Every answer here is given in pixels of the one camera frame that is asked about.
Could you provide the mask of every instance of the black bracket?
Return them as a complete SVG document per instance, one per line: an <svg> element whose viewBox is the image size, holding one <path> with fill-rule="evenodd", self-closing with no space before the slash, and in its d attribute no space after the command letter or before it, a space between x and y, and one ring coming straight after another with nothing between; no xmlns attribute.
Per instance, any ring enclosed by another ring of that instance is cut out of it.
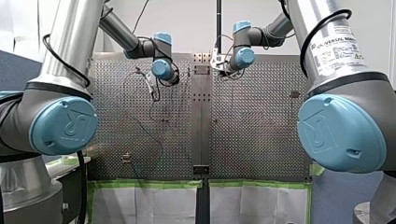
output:
<svg viewBox="0 0 396 224"><path fill-rule="evenodd" d="M195 175L208 175L209 166L208 165L194 165L193 172Z"/></svg>

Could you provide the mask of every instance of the perforated metal panel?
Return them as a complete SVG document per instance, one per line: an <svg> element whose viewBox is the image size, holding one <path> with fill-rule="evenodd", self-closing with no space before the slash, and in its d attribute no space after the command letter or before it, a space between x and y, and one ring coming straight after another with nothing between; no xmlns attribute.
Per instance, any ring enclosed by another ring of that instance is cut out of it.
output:
<svg viewBox="0 0 396 224"><path fill-rule="evenodd" d="M182 54L174 59L180 83L161 86L161 101L154 104L144 79L133 74L136 67L148 72L152 60L95 56L90 77L100 124L89 150L90 179L192 177L191 60ZM121 162L127 153L131 162Z"/></svg>
<svg viewBox="0 0 396 224"><path fill-rule="evenodd" d="M214 77L211 178L309 175L296 128L306 83L297 62L297 56L261 56L237 81Z"/></svg>

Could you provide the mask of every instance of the white label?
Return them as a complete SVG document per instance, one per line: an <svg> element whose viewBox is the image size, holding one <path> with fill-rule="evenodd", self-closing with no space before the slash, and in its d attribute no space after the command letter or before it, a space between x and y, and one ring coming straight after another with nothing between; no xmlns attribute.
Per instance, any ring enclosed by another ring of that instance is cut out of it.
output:
<svg viewBox="0 0 396 224"><path fill-rule="evenodd" d="M352 32L339 28L338 32ZM310 47L320 76L329 76L345 65L366 65L354 35L338 34L313 40Z"/></svg>
<svg viewBox="0 0 396 224"><path fill-rule="evenodd" d="M350 29L349 26L334 26L334 31L336 34L346 34L346 35L353 35L352 30Z"/></svg>

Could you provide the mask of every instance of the robotic arm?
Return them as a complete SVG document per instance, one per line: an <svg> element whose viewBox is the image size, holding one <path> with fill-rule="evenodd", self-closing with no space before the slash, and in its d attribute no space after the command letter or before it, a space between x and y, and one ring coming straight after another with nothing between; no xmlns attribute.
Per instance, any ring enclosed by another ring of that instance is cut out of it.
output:
<svg viewBox="0 0 396 224"><path fill-rule="evenodd" d="M254 63L252 46L279 47L293 28L309 83L297 125L307 154L334 171L395 171L396 96L387 76L366 65L347 22L351 11L335 0L292 0L284 7L288 15L264 30L238 22L233 57L214 55L212 67L245 69Z"/></svg>
<svg viewBox="0 0 396 224"><path fill-rule="evenodd" d="M153 39L136 37L108 6L105 6L99 26L122 46L127 58L153 58L151 72L155 77L171 85L179 82L178 71L172 67L172 38L169 34L157 33Z"/></svg>
<svg viewBox="0 0 396 224"><path fill-rule="evenodd" d="M255 60L251 47L280 47L292 29L291 22L284 14L280 14L265 28L251 27L249 21L239 21L233 26L233 56L230 61L226 62L226 55L218 55L217 48L214 48L211 65L228 75L248 68Z"/></svg>
<svg viewBox="0 0 396 224"><path fill-rule="evenodd" d="M0 94L0 156L5 161L20 155L71 154L91 141L98 119L85 74L99 26L124 48L127 58L152 57L152 74L178 83L169 34L141 40L105 0L61 1L40 75L27 83L23 94Z"/></svg>

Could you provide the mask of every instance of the blue joint cap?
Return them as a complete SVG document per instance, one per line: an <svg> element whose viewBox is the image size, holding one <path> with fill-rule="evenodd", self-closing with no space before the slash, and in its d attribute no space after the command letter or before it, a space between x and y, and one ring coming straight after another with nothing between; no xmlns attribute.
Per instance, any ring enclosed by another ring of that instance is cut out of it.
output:
<svg viewBox="0 0 396 224"><path fill-rule="evenodd" d="M162 42L164 42L168 45L172 45L172 36L169 35L168 33L159 32L154 35L154 39L161 40Z"/></svg>
<svg viewBox="0 0 396 224"><path fill-rule="evenodd" d="M161 79L161 80L169 80L172 78L172 67L171 65L164 59L155 60L151 66L152 75Z"/></svg>
<svg viewBox="0 0 396 224"><path fill-rule="evenodd" d="M60 98L36 115L30 127L30 144L44 155L75 153L90 143L97 126L90 102L75 96Z"/></svg>
<svg viewBox="0 0 396 224"><path fill-rule="evenodd" d="M247 68L254 63L255 56L253 49L242 48L235 55L235 63L240 69Z"/></svg>
<svg viewBox="0 0 396 224"><path fill-rule="evenodd" d="M331 94L313 96L301 107L299 120L300 141L321 166L359 174L384 164L387 146L381 130L352 101Z"/></svg>
<svg viewBox="0 0 396 224"><path fill-rule="evenodd" d="M235 34L240 30L243 30L245 28L250 28L250 27L251 27L250 21L239 21L233 25L233 33Z"/></svg>

